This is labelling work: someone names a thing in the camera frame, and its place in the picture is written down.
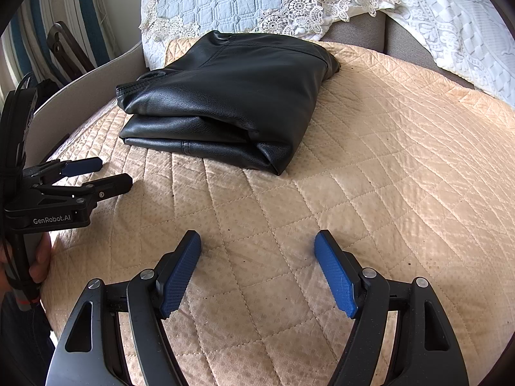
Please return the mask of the left hand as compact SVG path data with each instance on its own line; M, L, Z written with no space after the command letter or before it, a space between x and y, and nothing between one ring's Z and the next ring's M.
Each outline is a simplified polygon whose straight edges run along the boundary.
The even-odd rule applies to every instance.
M39 237L38 247L36 249L35 260L30 268L30 275L35 283L43 282L49 272L52 257L52 243L48 233L43 233ZM1 247L1 294L11 291L11 286L7 281L5 269L7 268L7 258L5 248Z

